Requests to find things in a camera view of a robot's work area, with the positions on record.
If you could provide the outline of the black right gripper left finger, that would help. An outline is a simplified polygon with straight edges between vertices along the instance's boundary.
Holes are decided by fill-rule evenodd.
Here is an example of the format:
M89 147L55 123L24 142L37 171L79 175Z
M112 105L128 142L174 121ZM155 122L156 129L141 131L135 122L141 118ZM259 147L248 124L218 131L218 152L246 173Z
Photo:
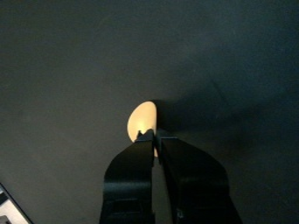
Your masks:
M155 224L152 167L155 133L139 133L112 159L104 175L99 224Z

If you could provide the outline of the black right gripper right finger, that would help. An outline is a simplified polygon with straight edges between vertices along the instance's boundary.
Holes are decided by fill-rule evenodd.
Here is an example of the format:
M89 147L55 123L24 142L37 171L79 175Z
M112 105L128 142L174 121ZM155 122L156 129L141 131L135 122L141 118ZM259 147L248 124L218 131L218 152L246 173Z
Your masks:
M220 162L166 130L155 134L166 178L172 224L243 224L230 197Z

